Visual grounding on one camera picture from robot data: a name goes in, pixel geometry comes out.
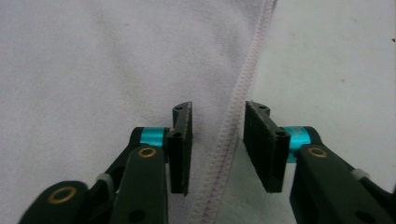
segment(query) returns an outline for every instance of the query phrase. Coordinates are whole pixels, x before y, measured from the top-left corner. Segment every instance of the fabric seam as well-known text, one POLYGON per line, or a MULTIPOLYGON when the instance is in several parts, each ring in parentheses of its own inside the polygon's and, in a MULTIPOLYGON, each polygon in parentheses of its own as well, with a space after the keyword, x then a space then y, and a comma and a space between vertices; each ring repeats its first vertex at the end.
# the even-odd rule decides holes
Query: fabric seam
POLYGON ((210 166, 195 197, 196 201, 191 209, 188 223, 212 223, 216 217, 241 129, 245 100, 253 82, 255 66, 274 6, 275 0, 268 0, 263 4, 256 34, 236 82, 225 120, 211 154, 210 166))

